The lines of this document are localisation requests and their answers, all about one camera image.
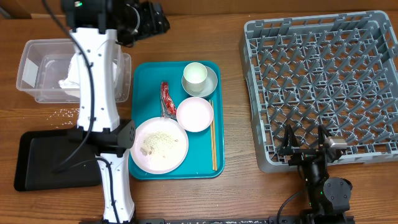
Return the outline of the grey-green small saucer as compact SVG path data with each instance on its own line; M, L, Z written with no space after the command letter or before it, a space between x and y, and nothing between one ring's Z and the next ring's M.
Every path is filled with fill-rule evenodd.
M202 91L193 91L188 88L188 82L184 77L182 77L182 86L183 89L190 95L194 97L202 97L207 98L209 97L215 90L218 85L218 77L213 69L209 66L205 66L208 72L207 78L205 80L205 86Z

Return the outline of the pink small bowl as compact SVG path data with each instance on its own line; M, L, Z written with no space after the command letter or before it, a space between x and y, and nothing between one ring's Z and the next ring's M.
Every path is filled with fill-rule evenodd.
M213 107L200 97L183 100L177 108L177 122L183 129L199 133L210 126L214 118Z

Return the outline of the white paper cup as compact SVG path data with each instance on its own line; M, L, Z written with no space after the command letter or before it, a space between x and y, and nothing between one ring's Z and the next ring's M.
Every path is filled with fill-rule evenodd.
M185 88L190 91L199 92L205 87L208 72L206 67L199 62L189 63L183 70Z

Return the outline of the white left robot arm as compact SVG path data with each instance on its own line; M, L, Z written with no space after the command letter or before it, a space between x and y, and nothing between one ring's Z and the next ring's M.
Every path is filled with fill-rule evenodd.
M136 127L133 120L121 119L116 107L114 49L164 34L170 23L158 2L64 0L61 7L66 24L60 28L75 45L80 80L80 112L71 133L81 142L76 152L94 147L105 202L101 222L135 223L128 160Z

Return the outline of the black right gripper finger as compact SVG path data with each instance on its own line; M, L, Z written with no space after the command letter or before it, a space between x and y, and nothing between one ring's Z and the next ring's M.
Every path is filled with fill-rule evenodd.
M289 125L289 124L285 127L284 138L282 140L282 147L284 147L284 148L299 147L297 138L295 137L293 129L292 129L291 125Z
M331 137L330 132L327 130L327 128L320 124L318 126L318 148L323 148L323 147L328 147L328 141L326 140L328 137Z

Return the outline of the red snack wrapper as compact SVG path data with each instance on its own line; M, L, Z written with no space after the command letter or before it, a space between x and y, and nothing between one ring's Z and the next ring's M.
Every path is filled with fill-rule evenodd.
M160 100L162 107L162 116L165 118L177 119L177 108L169 94L169 84L167 82L161 83Z

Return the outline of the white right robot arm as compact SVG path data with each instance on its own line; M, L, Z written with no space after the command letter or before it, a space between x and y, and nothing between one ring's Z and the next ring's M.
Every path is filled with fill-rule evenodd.
M318 126L318 146L305 149L300 146L291 125L285 128L284 138L278 153L289 156L289 166L297 170L305 181L305 188L289 197L279 208L277 223L354 223L354 217L346 216L350 209L349 200L352 183L344 178L330 177L327 166L338 160L348 149L348 143L333 136L323 125ZM297 217L281 217L283 208L292 199L306 192L310 208L304 209Z

